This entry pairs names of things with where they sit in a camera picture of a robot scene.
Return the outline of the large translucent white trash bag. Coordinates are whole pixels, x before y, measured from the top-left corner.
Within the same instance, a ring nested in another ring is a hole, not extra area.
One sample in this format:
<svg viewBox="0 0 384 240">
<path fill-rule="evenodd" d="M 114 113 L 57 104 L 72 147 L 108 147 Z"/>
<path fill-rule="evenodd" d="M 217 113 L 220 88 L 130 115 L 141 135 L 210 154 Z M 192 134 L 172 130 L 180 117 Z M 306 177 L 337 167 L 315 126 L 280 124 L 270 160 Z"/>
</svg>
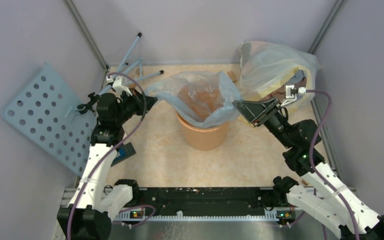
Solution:
<svg viewBox="0 0 384 240">
<path fill-rule="evenodd" d="M 306 76 L 306 89 L 316 86 L 321 65 L 313 54 L 266 41 L 245 41 L 238 50 L 241 72 L 237 86 L 245 101 L 271 98 L 271 93 L 286 84 L 297 71 L 303 71 Z"/>
</svg>

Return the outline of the light blue plastic trash bag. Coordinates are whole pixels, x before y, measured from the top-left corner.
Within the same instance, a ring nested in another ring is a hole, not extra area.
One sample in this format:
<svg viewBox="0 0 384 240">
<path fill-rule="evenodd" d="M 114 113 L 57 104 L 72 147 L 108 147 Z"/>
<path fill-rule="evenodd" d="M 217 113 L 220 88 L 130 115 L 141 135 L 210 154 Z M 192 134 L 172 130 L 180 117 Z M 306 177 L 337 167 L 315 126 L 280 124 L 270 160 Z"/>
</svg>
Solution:
<svg viewBox="0 0 384 240">
<path fill-rule="evenodd" d="M 237 86 L 222 71 L 183 71 L 150 84 L 145 93 L 167 102 L 188 124 L 199 129 L 237 119 L 240 113 L 233 102 L 243 99 Z"/>
</svg>

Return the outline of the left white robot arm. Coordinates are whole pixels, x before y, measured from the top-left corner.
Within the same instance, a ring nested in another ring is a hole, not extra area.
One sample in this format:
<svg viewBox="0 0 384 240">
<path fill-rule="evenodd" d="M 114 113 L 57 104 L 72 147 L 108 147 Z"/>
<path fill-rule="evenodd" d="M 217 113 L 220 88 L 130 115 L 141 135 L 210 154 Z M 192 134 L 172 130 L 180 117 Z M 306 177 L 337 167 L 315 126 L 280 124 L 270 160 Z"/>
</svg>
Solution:
<svg viewBox="0 0 384 240">
<path fill-rule="evenodd" d="M 107 240 L 112 222 L 122 208 L 140 202 L 139 191 L 127 184 L 116 185 L 109 195 L 103 196 L 105 181 L 119 148 L 131 136 L 125 134 L 123 124 L 133 116 L 143 119 L 158 101 L 135 89 L 120 97 L 104 93 L 90 94 L 90 98 L 98 117 L 90 137 L 86 167 L 74 196 L 57 213 L 68 240 Z"/>
</svg>

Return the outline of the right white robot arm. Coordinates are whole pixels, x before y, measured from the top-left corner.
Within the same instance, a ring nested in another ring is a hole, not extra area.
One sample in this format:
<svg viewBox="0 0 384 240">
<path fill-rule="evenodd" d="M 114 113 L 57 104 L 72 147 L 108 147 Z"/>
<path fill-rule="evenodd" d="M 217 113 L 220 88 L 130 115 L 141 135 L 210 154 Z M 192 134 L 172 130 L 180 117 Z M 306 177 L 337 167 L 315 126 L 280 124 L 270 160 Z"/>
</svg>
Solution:
<svg viewBox="0 0 384 240">
<path fill-rule="evenodd" d="M 291 177 L 277 176 L 273 180 L 277 205 L 298 207 L 341 240 L 384 240 L 384 215 L 364 204 L 311 145 L 312 137 L 321 141 L 314 120 L 290 124 L 287 110 L 276 98 L 235 100 L 233 106 L 254 127 L 268 129 L 287 149 L 282 154 L 287 166 L 321 195 L 308 192 Z"/>
</svg>

